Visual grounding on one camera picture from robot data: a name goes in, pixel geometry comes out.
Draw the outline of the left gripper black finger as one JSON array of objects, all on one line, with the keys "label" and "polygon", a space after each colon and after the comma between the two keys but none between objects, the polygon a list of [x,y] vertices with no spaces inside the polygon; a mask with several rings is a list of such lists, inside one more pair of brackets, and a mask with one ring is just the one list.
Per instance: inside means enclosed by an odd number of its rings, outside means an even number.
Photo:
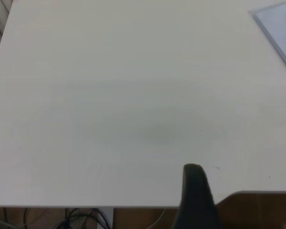
[{"label": "left gripper black finger", "polygon": [[222,228],[207,176],[200,165],[186,164],[184,166],[181,204],[173,228]]}]

